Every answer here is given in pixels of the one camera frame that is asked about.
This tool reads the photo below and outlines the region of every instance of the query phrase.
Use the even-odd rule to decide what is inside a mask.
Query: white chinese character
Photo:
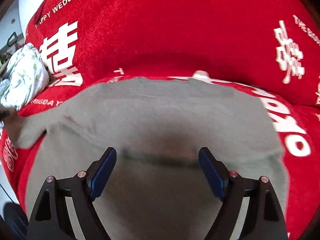
[[[56,80],[49,86],[78,86],[83,83],[82,75],[80,73],[75,74],[78,71],[76,67],[72,67],[72,60],[75,55],[76,45],[68,47],[68,45],[78,39],[77,32],[68,36],[68,33],[78,28],[78,21],[68,25],[68,23],[62,25],[58,32],[50,39],[45,38],[43,44],[40,46],[40,55],[44,62],[45,67],[56,78]]]
[[[304,67],[300,63],[300,60],[303,59],[303,53],[299,50],[299,46],[288,38],[284,21],[279,21],[279,24],[280,28],[274,29],[276,39],[280,43],[280,47],[276,48],[276,62],[281,70],[287,71],[282,83],[288,84],[291,76],[297,76],[298,79],[301,79],[305,73]]]

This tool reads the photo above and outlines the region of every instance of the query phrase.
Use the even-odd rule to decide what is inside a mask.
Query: pillow
[[[46,0],[26,36],[53,75],[48,103],[132,69],[202,69],[320,105],[320,35],[299,0]]]

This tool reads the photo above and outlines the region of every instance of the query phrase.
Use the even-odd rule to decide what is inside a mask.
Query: screw
[[[53,179],[54,179],[53,176],[49,176],[49,177],[47,177],[46,181],[51,182],[51,181],[53,181]]]
[[[85,171],[79,171],[78,172],[78,177],[83,178],[87,173]]]
[[[236,172],[236,171],[230,171],[230,172],[229,172],[229,175],[230,175],[231,177],[235,178],[235,177],[238,176],[238,172]]]
[[[263,176],[263,177],[261,177],[261,181],[264,183],[268,183],[269,179],[267,177]]]

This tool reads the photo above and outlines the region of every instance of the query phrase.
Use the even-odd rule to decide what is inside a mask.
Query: gray cloth
[[[44,131],[28,179],[28,217],[47,176],[72,177],[107,147],[118,160],[94,206],[112,239],[204,239],[221,205],[195,167],[204,146],[243,177],[268,176],[285,208],[283,149],[272,122],[258,98],[230,87],[194,79],[102,83],[24,119],[14,144],[30,147]],[[233,239],[245,213],[242,207]]]

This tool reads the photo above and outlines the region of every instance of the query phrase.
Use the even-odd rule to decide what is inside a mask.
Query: red fleece bedspread
[[[187,79],[197,70],[207,71],[211,83],[259,97],[284,148],[289,239],[309,223],[320,202],[320,40],[299,0],[46,0],[26,35],[55,81],[22,116],[98,82]],[[15,149],[5,131],[0,140],[1,161],[23,208],[41,141]]]

